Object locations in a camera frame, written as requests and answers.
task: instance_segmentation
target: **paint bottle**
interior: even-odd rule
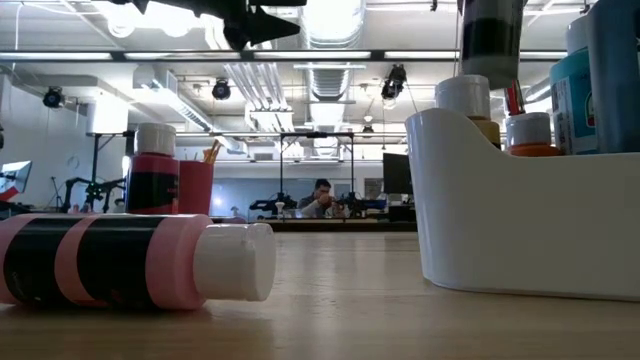
[[[131,214],[177,214],[180,162],[173,158],[176,129],[143,123],[127,176],[125,206]]]
[[[265,224],[27,214],[0,223],[0,303],[193,310],[205,299],[262,301],[275,256]]]
[[[569,56],[551,68],[550,76],[556,146],[565,155],[596,154],[586,16],[569,25],[566,38]]]
[[[436,106],[465,114],[498,149],[500,125],[491,121],[489,80],[481,75],[460,75],[436,86]]]
[[[464,5],[462,73],[483,75],[491,89],[518,78],[520,34],[526,0],[459,0]]]
[[[640,0],[600,0],[587,15],[599,153],[640,152]]]
[[[514,115],[507,119],[507,152],[513,156],[559,156],[551,146],[551,118],[547,113]]]

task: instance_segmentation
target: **ceiling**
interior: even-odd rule
[[[205,41],[204,29],[198,21],[193,28],[179,38],[167,36],[160,29],[138,28],[126,38],[110,35],[107,18],[99,13],[104,2],[98,1],[2,1],[0,2],[0,50],[210,50]],[[407,2],[402,0],[368,0],[364,19],[362,49],[420,49],[452,50],[456,48],[455,1],[440,0],[438,11],[429,11],[430,1]],[[523,50],[563,50],[567,25],[579,16],[583,0],[529,0],[527,11],[545,11],[539,18],[525,16],[521,48]],[[287,20],[295,11],[284,9]],[[300,49],[300,36],[275,41],[278,50]],[[304,72],[295,70],[292,63],[279,63],[278,72],[287,98],[294,112],[294,125],[308,121],[308,94]],[[366,69],[355,70],[349,90],[349,100],[355,103],[346,107],[345,128],[360,131],[363,117],[373,116],[375,124],[384,118],[386,131],[404,131],[402,123],[416,112],[434,106],[433,86],[454,74],[453,62],[407,63],[408,88],[398,99],[397,106],[383,112],[379,96],[381,81],[388,74],[390,63],[366,63]],[[523,87],[534,85],[548,76],[549,62],[527,62],[520,66],[520,82]],[[242,117],[245,100],[232,87],[229,100],[214,101],[211,96],[215,79],[227,77],[221,63],[165,63],[156,65],[159,70],[170,70],[180,81],[179,89],[200,110],[211,117],[214,124],[226,131],[248,131]],[[132,101],[141,102],[130,114],[130,122],[163,121],[183,123],[177,113],[166,106],[144,102],[137,98],[132,87],[134,63],[21,63],[16,72],[34,79],[39,75],[91,75],[112,86]],[[497,111],[496,120],[500,120]]]

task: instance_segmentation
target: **man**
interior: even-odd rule
[[[331,183],[327,179],[316,180],[313,193],[298,202],[302,215],[309,218],[324,218],[326,211],[333,204],[329,191],[331,191]]]

